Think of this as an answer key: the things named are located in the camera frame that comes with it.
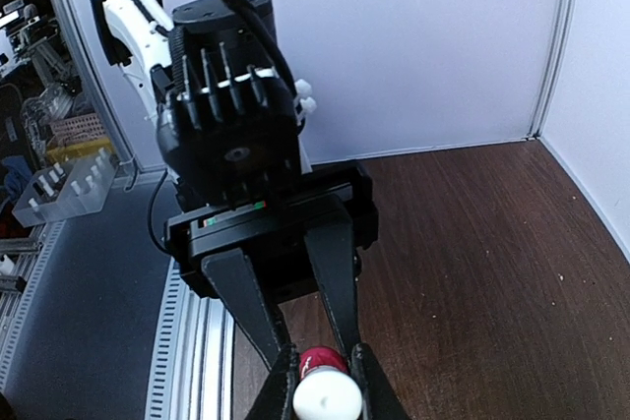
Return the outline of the white nail polish cap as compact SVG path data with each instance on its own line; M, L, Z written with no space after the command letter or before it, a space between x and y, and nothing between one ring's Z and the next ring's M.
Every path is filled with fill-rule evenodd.
M308 374L297 386L292 407L298 419L355 420L362 411L363 397L357 383L336 370Z

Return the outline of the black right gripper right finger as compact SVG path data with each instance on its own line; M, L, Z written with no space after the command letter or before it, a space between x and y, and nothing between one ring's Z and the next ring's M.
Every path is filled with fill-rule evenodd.
M360 419L408 420L409 416L391 386L371 347L358 343L351 352L350 374L363 397Z

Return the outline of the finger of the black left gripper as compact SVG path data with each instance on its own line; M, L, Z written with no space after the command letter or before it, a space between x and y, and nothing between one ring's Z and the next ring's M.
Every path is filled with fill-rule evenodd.
M284 316L263 291L249 257L242 250L209 255L203 275L266 366L273 366L289 343Z
M352 224L349 220L331 220L310 228L305 246L334 337L348 360L361 341Z

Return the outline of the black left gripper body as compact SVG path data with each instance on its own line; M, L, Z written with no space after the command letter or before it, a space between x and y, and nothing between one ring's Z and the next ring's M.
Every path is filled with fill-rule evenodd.
M172 217L164 224L165 248L179 264L181 279L201 298L219 297L203 275L203 258L239 248L264 291L273 301L286 302L317 290L304 236L307 219L324 215L329 196L339 199L351 219L358 276L358 251L377 241L379 227L373 181L358 161L323 165L303 176L283 195L282 209L259 201L237 210L202 207Z

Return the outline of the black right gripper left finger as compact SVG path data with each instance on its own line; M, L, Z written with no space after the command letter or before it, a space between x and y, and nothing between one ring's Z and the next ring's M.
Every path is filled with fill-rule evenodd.
M300 356L294 344L286 344L257 395L248 420L289 420L299 382Z

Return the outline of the red nail polish bottle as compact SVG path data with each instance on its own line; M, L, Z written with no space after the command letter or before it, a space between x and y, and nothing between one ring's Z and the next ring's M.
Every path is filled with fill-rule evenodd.
M343 374L348 374L347 361L336 349L328 346L314 346L300 354L299 377L301 380L322 367L333 368Z

